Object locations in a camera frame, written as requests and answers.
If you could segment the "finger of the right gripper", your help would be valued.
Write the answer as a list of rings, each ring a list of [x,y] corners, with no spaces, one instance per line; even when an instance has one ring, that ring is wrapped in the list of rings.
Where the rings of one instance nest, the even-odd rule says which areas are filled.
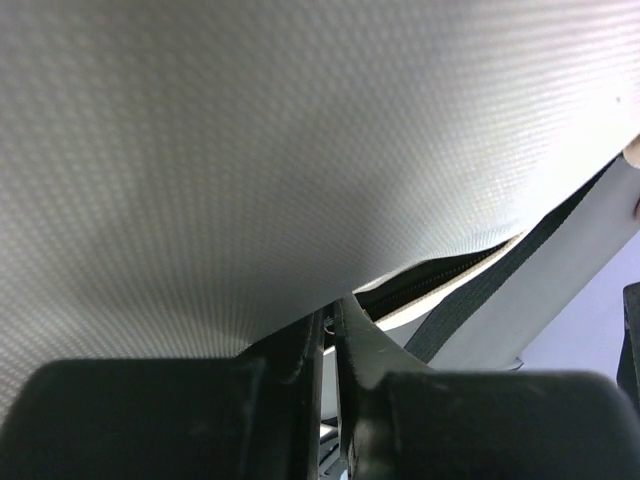
[[[623,289],[624,339],[616,375],[627,395],[639,394],[639,283]]]

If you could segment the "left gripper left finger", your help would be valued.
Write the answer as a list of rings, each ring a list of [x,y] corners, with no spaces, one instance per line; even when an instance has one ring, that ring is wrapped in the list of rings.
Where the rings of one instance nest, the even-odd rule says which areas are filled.
[[[61,360],[1,429],[5,479],[312,479],[323,320],[226,359]]]

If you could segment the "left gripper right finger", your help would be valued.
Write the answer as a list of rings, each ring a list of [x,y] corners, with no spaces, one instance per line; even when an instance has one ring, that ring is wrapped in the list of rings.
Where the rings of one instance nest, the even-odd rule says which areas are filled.
[[[340,446],[353,479],[635,479],[639,420],[587,372],[438,371],[334,305]]]

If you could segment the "cream canvas backpack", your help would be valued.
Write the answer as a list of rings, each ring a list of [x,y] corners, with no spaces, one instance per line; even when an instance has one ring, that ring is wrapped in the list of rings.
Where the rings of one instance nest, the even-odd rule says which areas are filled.
[[[1,407],[510,241],[638,130],[635,1],[5,1]]]

